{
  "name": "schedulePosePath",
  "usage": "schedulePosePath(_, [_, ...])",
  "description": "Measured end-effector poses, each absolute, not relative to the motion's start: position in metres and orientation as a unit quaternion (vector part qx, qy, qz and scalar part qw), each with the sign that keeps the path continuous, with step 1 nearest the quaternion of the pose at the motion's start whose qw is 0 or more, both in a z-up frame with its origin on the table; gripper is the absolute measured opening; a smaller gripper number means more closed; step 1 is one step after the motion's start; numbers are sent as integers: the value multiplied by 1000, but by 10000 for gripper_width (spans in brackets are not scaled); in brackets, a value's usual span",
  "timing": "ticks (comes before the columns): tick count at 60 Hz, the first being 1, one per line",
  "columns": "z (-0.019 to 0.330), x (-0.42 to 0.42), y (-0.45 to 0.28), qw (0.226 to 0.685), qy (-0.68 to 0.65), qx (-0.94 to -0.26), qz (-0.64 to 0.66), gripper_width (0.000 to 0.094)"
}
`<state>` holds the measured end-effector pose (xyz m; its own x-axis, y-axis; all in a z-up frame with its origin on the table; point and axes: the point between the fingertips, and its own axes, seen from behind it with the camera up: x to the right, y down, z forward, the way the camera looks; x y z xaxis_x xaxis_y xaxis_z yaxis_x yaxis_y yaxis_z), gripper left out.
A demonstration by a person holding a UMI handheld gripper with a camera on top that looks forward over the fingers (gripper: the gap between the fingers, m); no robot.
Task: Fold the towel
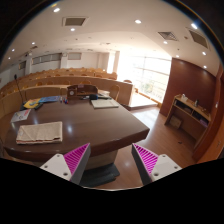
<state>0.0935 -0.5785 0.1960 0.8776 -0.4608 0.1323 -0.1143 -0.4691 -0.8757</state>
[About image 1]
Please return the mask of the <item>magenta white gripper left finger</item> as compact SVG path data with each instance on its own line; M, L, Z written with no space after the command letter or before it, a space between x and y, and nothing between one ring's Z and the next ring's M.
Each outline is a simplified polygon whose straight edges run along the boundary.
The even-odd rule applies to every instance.
M91 147L87 143L64 155L55 154L41 166L41 169L72 183L79 184L90 154Z

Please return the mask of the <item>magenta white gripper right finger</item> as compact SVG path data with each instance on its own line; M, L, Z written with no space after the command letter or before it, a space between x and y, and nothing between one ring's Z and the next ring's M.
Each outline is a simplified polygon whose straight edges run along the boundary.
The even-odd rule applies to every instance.
M157 155L136 143L132 144L131 153L135 160L143 185L150 184L181 170L181 167L168 155Z

